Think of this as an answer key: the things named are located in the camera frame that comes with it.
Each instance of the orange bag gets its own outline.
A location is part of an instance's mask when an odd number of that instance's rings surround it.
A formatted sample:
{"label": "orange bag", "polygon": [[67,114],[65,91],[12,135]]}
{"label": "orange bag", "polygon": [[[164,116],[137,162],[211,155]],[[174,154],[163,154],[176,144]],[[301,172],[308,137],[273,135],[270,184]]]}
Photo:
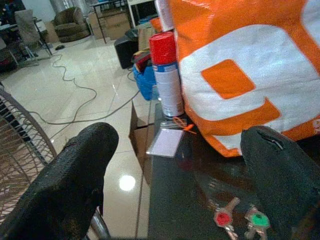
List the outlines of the orange bag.
{"label": "orange bag", "polygon": [[320,0],[170,0],[185,110],[226,157],[241,131],[320,132]]}

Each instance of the glossy floor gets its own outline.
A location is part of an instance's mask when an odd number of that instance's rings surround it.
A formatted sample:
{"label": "glossy floor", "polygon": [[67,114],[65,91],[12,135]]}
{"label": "glossy floor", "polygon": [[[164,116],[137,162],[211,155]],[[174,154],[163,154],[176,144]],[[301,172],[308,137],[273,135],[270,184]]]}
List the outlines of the glossy floor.
{"label": "glossy floor", "polygon": [[[140,187],[144,186],[144,196],[148,195],[149,188],[145,182],[141,184],[142,171],[128,138],[131,102],[110,117],[105,117],[134,96],[138,91],[137,85],[127,78],[129,71],[121,69],[114,41],[105,44],[102,39],[95,40],[90,36],[65,45],[70,47],[60,50],[51,59],[39,61],[39,66],[25,67],[9,75],[2,75],[1,82],[5,90],[28,111],[38,112],[45,120],[53,123],[71,121],[77,108],[95,96],[92,90],[76,87],[72,81],[63,81],[64,69],[52,66],[60,58],[59,54],[61,60],[55,66],[67,67],[65,80],[75,78],[78,85],[96,90],[96,98],[81,108],[76,119],[102,118],[96,122],[111,124],[119,134],[119,146],[105,174],[103,217],[114,237],[146,237],[148,200],[144,200],[141,206],[139,224],[137,219]],[[149,103],[140,93],[133,99],[133,104],[138,117],[146,119]],[[55,135],[65,125],[50,125],[37,115],[33,116],[51,138],[57,153],[69,138],[94,123],[74,123]]]}

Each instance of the green key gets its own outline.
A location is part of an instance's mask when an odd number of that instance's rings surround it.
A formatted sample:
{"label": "green key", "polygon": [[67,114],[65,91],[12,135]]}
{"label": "green key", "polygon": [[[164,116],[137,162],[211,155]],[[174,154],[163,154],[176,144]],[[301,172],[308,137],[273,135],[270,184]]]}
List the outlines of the green key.
{"label": "green key", "polygon": [[268,217],[261,213],[253,214],[251,216],[251,222],[253,225],[261,228],[268,228],[270,226]]}

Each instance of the brown armchair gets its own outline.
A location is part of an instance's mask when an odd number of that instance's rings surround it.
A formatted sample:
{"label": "brown armchair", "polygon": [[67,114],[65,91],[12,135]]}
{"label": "brown armchair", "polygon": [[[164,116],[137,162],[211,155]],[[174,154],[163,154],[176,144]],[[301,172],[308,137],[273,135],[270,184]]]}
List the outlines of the brown armchair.
{"label": "brown armchair", "polygon": [[52,21],[60,42],[71,42],[90,35],[87,23],[79,7],[59,12]]}

